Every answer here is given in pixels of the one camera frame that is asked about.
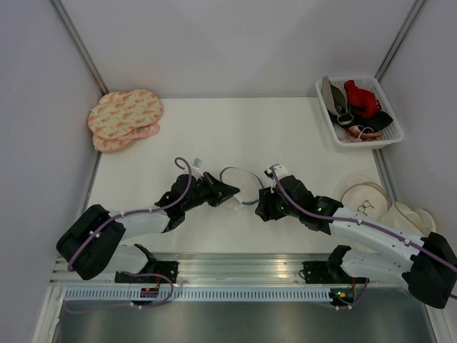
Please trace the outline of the white mesh laundry bag blue zipper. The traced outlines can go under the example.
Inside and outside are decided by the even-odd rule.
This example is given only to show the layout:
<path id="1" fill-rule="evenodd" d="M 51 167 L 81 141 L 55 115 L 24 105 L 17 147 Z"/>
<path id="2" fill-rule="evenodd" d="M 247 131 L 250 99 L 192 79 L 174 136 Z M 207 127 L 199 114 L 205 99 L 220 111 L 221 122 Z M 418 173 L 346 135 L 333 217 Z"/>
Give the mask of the white mesh laundry bag blue zipper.
<path id="1" fill-rule="evenodd" d="M 258 204 L 259 191 L 264 188 L 264 184 L 254 173 L 228 166 L 219 173 L 219 180 L 240 190 L 239 193 L 223 204 L 224 208 L 238 210 Z"/>

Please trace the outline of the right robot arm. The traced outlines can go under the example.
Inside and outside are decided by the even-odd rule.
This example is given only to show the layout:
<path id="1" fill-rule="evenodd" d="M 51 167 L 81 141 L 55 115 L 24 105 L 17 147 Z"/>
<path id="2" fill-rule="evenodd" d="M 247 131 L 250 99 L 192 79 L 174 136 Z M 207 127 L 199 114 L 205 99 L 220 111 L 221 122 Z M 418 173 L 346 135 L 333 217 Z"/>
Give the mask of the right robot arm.
<path id="1" fill-rule="evenodd" d="M 340 237 L 374 253 L 367 257 L 349 246 L 336 247 L 326 262 L 334 282 L 346 278 L 380 281 L 406 288 L 420 302 L 443 309 L 456 285 L 456 254 L 446 238 L 430 232 L 410 234 L 378 223 L 340 201 L 313 195 L 280 164 L 265 170 L 272 185 L 260 189 L 255 210 L 263 221 L 297 219 L 307 229 Z"/>

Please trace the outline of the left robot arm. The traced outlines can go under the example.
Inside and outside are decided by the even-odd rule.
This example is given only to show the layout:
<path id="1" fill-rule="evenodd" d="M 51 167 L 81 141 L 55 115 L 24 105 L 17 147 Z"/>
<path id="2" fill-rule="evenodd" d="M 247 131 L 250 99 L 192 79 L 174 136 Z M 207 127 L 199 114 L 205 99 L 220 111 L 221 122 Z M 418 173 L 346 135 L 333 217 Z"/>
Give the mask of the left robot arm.
<path id="1" fill-rule="evenodd" d="M 69 269 L 83 280 L 90 280 L 109 265 L 126 233 L 168 233 L 182 224 L 186 212 L 208 204 L 218 207 L 240 192 L 208 172 L 201 176 L 182 174 L 170 190 L 152 207 L 114 212 L 100 204 L 90 206 L 61 236 L 57 252 L 69 263 Z"/>

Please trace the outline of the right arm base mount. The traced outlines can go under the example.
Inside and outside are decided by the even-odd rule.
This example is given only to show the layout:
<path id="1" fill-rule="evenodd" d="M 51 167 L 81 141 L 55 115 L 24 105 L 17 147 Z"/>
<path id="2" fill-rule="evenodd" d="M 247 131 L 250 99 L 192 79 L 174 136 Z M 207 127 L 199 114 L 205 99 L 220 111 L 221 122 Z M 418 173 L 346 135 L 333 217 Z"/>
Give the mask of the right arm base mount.
<path id="1" fill-rule="evenodd" d="M 307 284 L 364 284 L 365 278 L 353 278 L 340 266 L 325 261 L 303 262 L 301 276 Z"/>

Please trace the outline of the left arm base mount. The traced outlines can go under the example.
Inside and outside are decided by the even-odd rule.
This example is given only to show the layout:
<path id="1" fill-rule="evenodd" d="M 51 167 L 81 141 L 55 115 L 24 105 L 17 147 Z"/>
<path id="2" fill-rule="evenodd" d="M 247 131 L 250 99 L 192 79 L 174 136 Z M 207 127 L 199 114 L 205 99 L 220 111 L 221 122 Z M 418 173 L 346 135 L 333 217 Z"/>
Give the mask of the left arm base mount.
<path id="1" fill-rule="evenodd" d="M 138 273 L 116 272 L 114 282 L 117 284 L 167 284 L 166 277 L 172 284 L 176 283 L 179 274 L 177 261 L 148 262 Z"/>

